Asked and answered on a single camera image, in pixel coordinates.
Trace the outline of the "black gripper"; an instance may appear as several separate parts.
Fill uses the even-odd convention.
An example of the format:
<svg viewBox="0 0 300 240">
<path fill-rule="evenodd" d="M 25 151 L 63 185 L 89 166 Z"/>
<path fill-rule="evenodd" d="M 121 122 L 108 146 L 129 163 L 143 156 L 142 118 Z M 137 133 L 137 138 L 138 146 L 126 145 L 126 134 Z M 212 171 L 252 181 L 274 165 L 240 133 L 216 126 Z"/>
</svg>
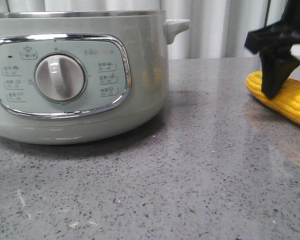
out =
<svg viewBox="0 0 300 240">
<path fill-rule="evenodd" d="M 290 49 L 275 49 L 300 45 L 300 0 L 289 0 L 279 21 L 248 32 L 244 47 L 252 54 L 260 52 L 262 65 L 261 91 L 273 99 L 300 60 Z"/>
</svg>

